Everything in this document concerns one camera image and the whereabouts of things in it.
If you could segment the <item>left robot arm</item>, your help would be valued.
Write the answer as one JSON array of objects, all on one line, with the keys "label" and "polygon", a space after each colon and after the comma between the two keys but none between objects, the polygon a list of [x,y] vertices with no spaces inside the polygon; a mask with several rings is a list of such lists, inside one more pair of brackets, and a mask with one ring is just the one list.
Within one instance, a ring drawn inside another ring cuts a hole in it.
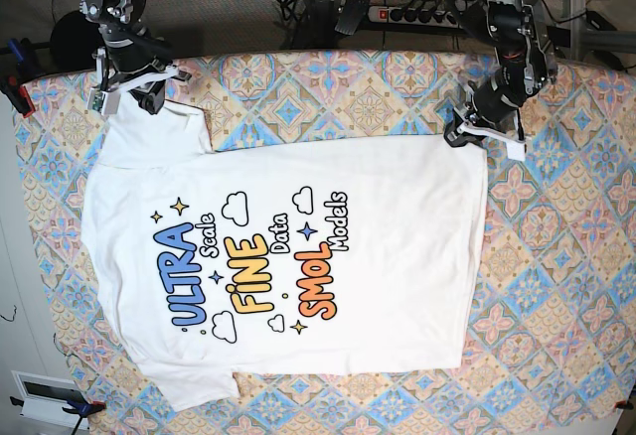
[{"label": "left robot arm", "polygon": [[458,148],[486,138],[498,140],[510,159],[523,161],[521,109],[557,78],[544,7],[540,0],[477,0],[461,12],[456,0],[444,4],[469,37],[494,48],[498,63],[482,83],[464,85],[465,101],[445,124],[445,141]]}]

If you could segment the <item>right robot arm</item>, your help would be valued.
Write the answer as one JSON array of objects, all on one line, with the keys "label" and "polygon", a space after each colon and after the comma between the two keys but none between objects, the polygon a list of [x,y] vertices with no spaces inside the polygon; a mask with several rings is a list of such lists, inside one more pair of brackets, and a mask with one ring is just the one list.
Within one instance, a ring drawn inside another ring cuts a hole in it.
[{"label": "right robot arm", "polygon": [[107,117],[117,113],[130,95],[151,115],[165,102],[166,82],[186,82],[191,75],[173,63],[168,42],[154,37],[142,23],[147,0],[82,0],[80,10],[98,26],[103,44],[94,53],[97,84],[88,94],[88,108]]}]

